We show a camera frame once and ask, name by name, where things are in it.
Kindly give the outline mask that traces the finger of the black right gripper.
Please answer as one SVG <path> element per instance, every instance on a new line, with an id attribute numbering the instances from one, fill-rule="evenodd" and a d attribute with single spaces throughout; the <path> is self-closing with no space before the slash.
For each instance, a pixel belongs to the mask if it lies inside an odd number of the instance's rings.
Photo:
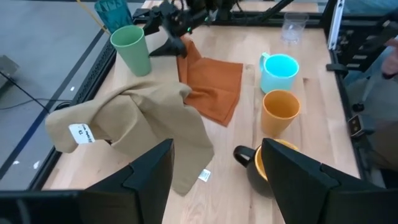
<path id="1" fill-rule="evenodd" d="M 149 18 L 143 27 L 145 35 L 151 35 L 160 31 L 162 25 L 162 13 L 160 11 L 149 11 Z"/>
<path id="2" fill-rule="evenodd" d="M 182 38 L 167 30 L 160 30 L 149 35 L 149 50 L 150 57 L 181 56 L 185 58 L 187 56 L 187 48 Z"/>

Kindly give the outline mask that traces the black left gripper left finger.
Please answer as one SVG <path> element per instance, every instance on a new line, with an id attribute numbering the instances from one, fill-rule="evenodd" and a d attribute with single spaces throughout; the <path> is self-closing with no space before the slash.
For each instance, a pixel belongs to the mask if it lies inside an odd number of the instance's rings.
<path id="1" fill-rule="evenodd" d="M 2 191 L 1 223 L 159 224 L 174 171 L 166 139 L 87 189 Z"/>

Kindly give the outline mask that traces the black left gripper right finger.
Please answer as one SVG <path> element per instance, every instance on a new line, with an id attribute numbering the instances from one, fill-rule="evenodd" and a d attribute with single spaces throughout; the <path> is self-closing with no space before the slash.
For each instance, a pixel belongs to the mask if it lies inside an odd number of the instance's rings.
<path id="1" fill-rule="evenodd" d="M 286 223 L 397 224 L 397 190 L 384 189 L 273 139 L 261 157 Z"/>

